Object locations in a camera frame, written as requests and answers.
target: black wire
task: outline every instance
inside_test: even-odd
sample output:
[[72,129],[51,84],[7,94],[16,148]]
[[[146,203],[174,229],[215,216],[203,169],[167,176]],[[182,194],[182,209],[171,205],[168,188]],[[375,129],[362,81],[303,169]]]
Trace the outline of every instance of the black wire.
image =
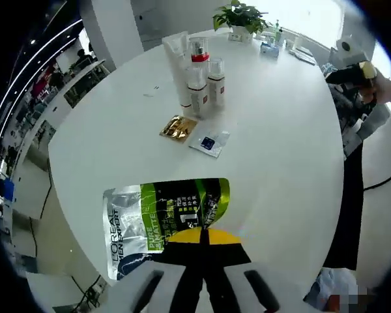
[[32,231],[33,241],[35,242],[35,257],[37,257],[38,256],[38,244],[36,242],[35,232],[33,231],[33,225],[32,225],[32,218],[31,217],[29,217],[29,221],[31,223],[31,231]]
[[52,177],[51,177],[51,164],[50,164],[50,160],[49,159],[47,159],[46,165],[48,167],[48,177],[50,179],[50,188],[48,189],[48,193],[46,194],[44,205],[43,205],[42,210],[40,212],[40,218],[39,219],[42,219],[42,214],[44,214],[45,205],[46,205],[46,202],[48,200],[48,197],[50,195],[50,192],[51,192],[51,189],[52,189],[52,186],[53,186],[53,184],[52,184]]
[[98,280],[100,279],[101,276],[102,275],[99,275],[97,277],[97,279],[93,282],[93,284],[90,287],[88,287],[87,290],[85,290],[85,293],[84,293],[83,297],[81,298],[81,300],[79,301],[77,306],[72,309],[71,313],[74,313],[80,307],[80,305],[82,305],[84,299],[86,298],[87,293],[89,292],[89,290],[91,290],[94,287],[95,284],[97,284],[97,282],[98,282]]
[[384,184],[387,184],[387,182],[391,181],[391,177],[388,178],[388,179],[385,179],[383,182],[379,183],[379,184],[376,184],[376,185],[373,185],[373,186],[370,186],[370,187],[367,187],[364,189],[364,191],[367,191],[367,190],[371,190],[371,189],[375,189],[375,188],[378,188]]
[[[82,288],[80,287],[80,285],[77,283],[77,281],[76,281],[76,279],[74,278],[74,276],[71,276],[71,279],[74,281],[75,285],[77,285],[77,287],[78,287],[78,289],[81,291],[81,293],[82,293],[82,294],[85,294],[85,292],[82,290]],[[98,302],[97,300],[96,300],[96,303],[93,303],[93,302],[91,301],[91,299],[90,299],[87,295],[85,295],[85,297],[87,298],[87,302],[90,301],[91,304],[94,305],[95,307],[97,307],[96,304],[98,304],[98,306],[100,306],[100,302]]]

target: ceiling light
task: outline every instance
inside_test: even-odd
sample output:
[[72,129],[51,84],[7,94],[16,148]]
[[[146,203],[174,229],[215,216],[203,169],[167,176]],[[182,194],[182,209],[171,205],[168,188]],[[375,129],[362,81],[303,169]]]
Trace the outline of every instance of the ceiling light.
[[[67,45],[69,45],[69,44],[70,44],[71,42],[73,42],[73,41],[75,41],[75,38],[74,38],[74,39],[71,39],[70,41],[68,41],[64,46],[61,47],[60,50],[62,50],[63,48],[65,48]],[[42,67],[44,67],[44,66],[46,65],[46,63],[48,63],[49,61],[51,61],[51,60],[58,54],[58,52],[59,52],[59,50],[56,51],[53,55],[51,55],[51,57],[50,57],[48,60],[46,60],[46,61],[42,64],[42,66],[41,66],[40,68],[38,68],[38,70],[37,70],[37,71],[32,75],[32,77],[27,81],[25,87],[23,87],[24,89],[25,89],[27,86],[29,86],[29,84],[31,83],[31,81],[33,80],[33,78],[35,78],[35,76],[40,72],[40,69],[41,69]],[[14,106],[16,105],[16,103],[18,103],[18,100],[19,100],[19,98],[20,98],[21,95],[22,95],[22,93],[20,93],[20,94],[18,95],[18,97],[17,97],[17,98],[15,99],[15,101],[13,102],[12,107],[11,107],[10,110],[8,111],[7,116],[6,116],[6,119],[5,119],[5,122],[3,123],[3,127],[1,128],[1,131],[0,131],[0,136],[1,136],[1,134],[3,133],[3,130],[5,129],[5,126],[6,126],[6,124],[7,124],[8,118],[10,117],[10,114],[9,114],[9,113],[10,113],[11,111],[13,111],[13,108],[14,108]]]
[[24,72],[24,70],[29,66],[29,64],[33,61],[33,59],[43,50],[45,49],[51,42],[53,42],[59,35],[63,34],[65,31],[69,30],[71,27],[77,25],[78,23],[81,23],[83,20],[80,18],[78,21],[72,23],[71,25],[65,27],[62,31],[60,31],[59,33],[57,33],[54,37],[52,37],[47,43],[45,43],[45,45],[43,45],[43,47],[41,47],[41,49],[39,49],[33,56],[32,58],[30,58],[30,60],[28,60],[28,62],[25,64],[25,66],[20,70],[19,74],[14,78],[13,82],[10,84],[10,86],[8,87],[6,93],[5,93],[5,96],[3,97],[3,99],[1,100],[0,102],[0,110],[1,110],[1,107],[3,106],[3,103],[5,103],[5,100],[6,100],[6,97],[8,95],[8,93],[10,92],[10,90],[12,89],[12,87],[14,86],[14,84],[16,83],[16,81],[18,80],[18,78],[20,77],[20,75]]

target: yellow object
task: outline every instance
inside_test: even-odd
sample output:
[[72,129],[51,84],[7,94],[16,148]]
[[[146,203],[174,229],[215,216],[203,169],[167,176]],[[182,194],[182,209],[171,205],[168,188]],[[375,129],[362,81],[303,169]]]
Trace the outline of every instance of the yellow object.
[[369,61],[363,61],[359,63],[359,67],[364,73],[364,77],[367,80],[372,80],[377,77],[377,69]]
[[[224,230],[209,229],[210,245],[232,245],[241,243],[240,239]],[[169,238],[174,243],[200,243],[201,228],[196,227],[190,230],[183,230]]]

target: white planter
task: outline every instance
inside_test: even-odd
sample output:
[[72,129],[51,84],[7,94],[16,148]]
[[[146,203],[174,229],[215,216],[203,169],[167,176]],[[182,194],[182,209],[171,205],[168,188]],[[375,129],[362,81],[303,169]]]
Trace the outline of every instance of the white planter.
[[243,26],[232,26],[233,34],[240,36],[240,41],[250,44],[253,39],[253,33],[250,34]]

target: window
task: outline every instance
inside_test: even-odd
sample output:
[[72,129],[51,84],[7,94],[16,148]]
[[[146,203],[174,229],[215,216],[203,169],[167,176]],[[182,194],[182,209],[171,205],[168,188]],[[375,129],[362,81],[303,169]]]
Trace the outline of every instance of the window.
[[[385,78],[391,80],[391,60],[379,42],[375,43],[371,62]],[[386,106],[391,111],[391,102]]]
[[261,12],[264,19],[301,33],[330,48],[340,38],[343,12],[335,0],[243,0]]
[[80,31],[78,38],[80,40],[81,47],[84,49],[85,54],[90,54],[90,50],[89,50],[90,39],[89,36],[87,35],[87,32],[85,31],[85,28],[83,28]]

